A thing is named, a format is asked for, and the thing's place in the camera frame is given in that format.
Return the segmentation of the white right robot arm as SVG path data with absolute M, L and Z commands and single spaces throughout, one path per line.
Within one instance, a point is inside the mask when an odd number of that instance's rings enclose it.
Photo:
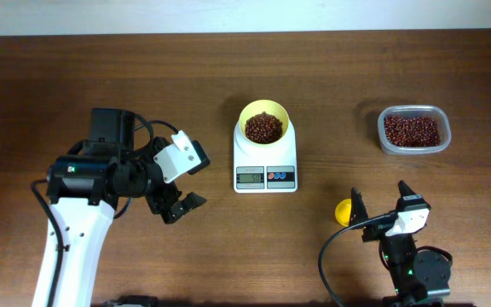
M 452 255 L 433 246 L 417 247 L 413 235 L 426 226 L 431 206 L 404 182 L 398 183 L 396 208 L 369 217 L 360 192 L 351 189 L 349 226 L 362 240 L 378 242 L 378 255 L 390 272 L 396 294 L 384 306 L 443 306 L 450 294 Z

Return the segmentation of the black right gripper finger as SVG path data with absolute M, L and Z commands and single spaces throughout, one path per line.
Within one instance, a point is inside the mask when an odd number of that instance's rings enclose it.
M 368 220 L 367 209 L 362 199 L 361 192 L 357 188 L 351 189 L 351 209 L 349 215 L 349 226 L 359 228 Z
M 399 202 L 419 203 L 422 201 L 423 197 L 420 194 L 416 194 L 403 180 L 401 180 L 397 186 L 400 193 Z

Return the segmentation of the red beans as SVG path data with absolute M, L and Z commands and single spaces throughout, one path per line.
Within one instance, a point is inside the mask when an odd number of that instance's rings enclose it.
M 427 148 L 441 144 L 437 122 L 430 117 L 386 116 L 384 132 L 388 141 L 397 147 Z

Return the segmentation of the orange measuring scoop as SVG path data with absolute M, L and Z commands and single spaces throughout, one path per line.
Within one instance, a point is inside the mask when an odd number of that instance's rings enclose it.
M 335 218 L 343 227 L 349 226 L 352 202 L 351 199 L 342 200 L 335 208 Z

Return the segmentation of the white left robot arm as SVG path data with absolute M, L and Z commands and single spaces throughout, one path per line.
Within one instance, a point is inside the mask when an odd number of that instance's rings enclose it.
M 50 166 L 45 194 L 31 190 L 48 218 L 35 306 L 88 306 L 102 245 L 120 199 L 143 198 L 152 214 L 173 224 L 206 200 L 183 194 L 175 180 L 210 164 L 200 143 L 182 130 L 155 136 L 153 122 L 113 108 L 94 108 L 90 135 Z

